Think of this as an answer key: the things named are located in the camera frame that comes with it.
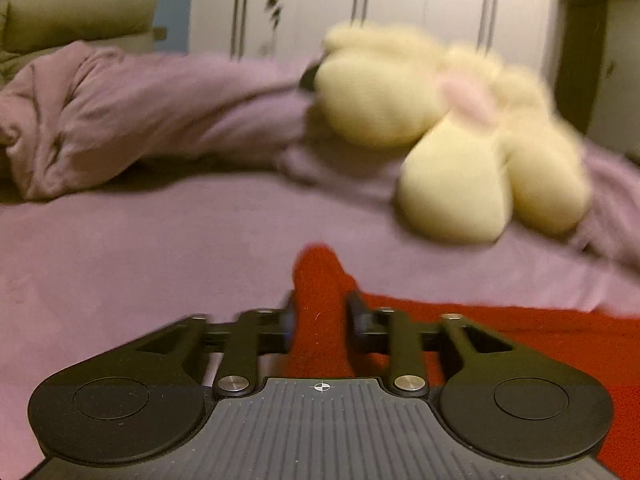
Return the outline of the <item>red knitted garment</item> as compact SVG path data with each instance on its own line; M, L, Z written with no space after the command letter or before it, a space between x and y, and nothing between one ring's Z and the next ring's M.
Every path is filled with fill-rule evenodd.
M300 378L384 377L404 341L381 350L352 333L348 300L409 315L409 330L431 326L423 351L428 381L441 386L462 368L485 363L483 351L539 351L596 378L612 396L613 426L600 461L623 479L639 475L639 322L601 312L419 304L360 292L326 246L312 246L293 269L296 329L285 373Z

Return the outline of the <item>purple bed sheet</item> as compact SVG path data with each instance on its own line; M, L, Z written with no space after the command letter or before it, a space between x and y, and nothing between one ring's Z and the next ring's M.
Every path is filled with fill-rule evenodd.
M40 463L32 390L67 365L193 313L269 308L297 254L331 246L367 292L446 304L639 311L638 275L511 226L498 243L434 244L390 207L276 174L137 166L49 203L1 192L1 474Z

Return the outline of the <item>cream flower-shaped plush pillow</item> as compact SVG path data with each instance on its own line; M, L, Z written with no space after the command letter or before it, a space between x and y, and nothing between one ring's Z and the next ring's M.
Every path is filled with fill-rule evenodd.
M538 73L405 25L338 24L322 48L324 117L350 145L406 151L396 200L420 234L487 244L512 220L562 236L585 218L584 144Z

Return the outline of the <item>crumpled purple blanket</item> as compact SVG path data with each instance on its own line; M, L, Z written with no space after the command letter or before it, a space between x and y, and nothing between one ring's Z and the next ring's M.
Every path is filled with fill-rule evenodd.
M214 54L130 55L73 42L30 61L2 88L2 176L24 200L53 200L111 181L142 159L211 159L387 205L433 240L398 207L406 151L358 148L329 125L314 90L321 61L287 66ZM582 144L592 200L576 229L549 236L520 220L508 225L521 223L636 268L639 171L584 138Z

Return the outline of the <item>white wardrobe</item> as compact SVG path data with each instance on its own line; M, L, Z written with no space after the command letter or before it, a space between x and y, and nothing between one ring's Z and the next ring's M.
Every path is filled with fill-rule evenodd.
M191 0L189 49L287 60L316 53L334 24L407 24L543 72L558 1Z

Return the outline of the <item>grey upholstered headboard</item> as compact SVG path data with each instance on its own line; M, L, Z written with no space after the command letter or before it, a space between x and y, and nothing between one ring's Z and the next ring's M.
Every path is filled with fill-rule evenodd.
M1 83L75 41L127 53L154 48L156 0L2 0Z

